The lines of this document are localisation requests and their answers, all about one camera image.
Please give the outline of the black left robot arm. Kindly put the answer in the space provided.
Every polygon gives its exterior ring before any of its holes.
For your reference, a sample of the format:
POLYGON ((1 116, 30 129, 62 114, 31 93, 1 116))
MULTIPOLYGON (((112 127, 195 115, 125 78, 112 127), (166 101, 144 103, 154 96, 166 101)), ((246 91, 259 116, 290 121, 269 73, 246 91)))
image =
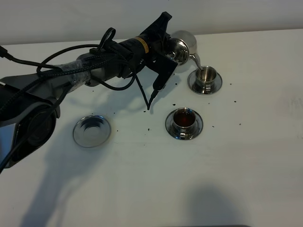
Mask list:
POLYGON ((139 82, 137 74, 147 67, 157 73, 153 93, 145 98, 150 106, 176 67, 165 55, 170 35, 167 25, 171 15, 163 12, 138 36, 114 41, 116 30, 109 28, 99 44, 88 44, 89 52, 77 60, 61 65, 20 60, 5 48, 0 55, 18 64, 36 67, 29 75, 0 80, 0 167, 9 168, 44 145, 51 137, 60 104, 68 93, 82 85, 107 86, 114 78, 129 79, 122 90, 139 82))

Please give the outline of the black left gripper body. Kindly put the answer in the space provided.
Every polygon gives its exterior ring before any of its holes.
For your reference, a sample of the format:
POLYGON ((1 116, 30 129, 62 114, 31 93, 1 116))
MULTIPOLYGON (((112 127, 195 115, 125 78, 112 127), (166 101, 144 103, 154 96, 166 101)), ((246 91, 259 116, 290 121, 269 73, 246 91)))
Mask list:
POLYGON ((166 44, 170 35, 166 32, 166 29, 149 26, 140 35, 148 45, 149 52, 145 56, 145 60, 154 61, 160 55, 164 56, 166 53, 166 44))

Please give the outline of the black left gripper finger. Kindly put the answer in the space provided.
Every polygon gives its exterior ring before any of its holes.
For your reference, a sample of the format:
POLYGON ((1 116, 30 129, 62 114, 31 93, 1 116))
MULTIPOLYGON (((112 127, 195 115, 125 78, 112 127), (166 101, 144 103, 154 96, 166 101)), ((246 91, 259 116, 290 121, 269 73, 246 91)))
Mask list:
POLYGON ((152 23, 151 29, 159 35, 165 35, 168 22, 171 18, 172 16, 168 12, 162 12, 161 15, 152 23))

